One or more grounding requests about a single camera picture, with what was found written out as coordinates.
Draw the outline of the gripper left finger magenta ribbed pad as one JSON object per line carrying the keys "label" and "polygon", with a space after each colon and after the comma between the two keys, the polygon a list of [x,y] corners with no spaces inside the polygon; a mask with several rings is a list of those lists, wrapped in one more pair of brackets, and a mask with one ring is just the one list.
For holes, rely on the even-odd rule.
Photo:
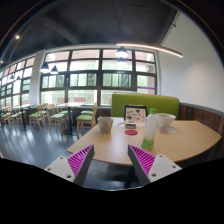
{"label": "gripper left finger magenta ribbed pad", "polygon": [[94,155],[94,146],[89,145],[68,157],[58,157],[45,170],[82,186]]}

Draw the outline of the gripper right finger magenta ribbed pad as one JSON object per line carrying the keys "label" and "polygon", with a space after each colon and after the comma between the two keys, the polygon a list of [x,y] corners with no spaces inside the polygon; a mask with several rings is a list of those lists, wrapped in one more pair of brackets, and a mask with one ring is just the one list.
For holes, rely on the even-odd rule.
{"label": "gripper right finger magenta ribbed pad", "polygon": [[134,175],[137,175],[140,184],[145,186],[181,170],[180,166],[165,155],[153,155],[152,153],[133,145],[128,145],[128,156],[133,164],[128,171],[128,186],[131,185]]}

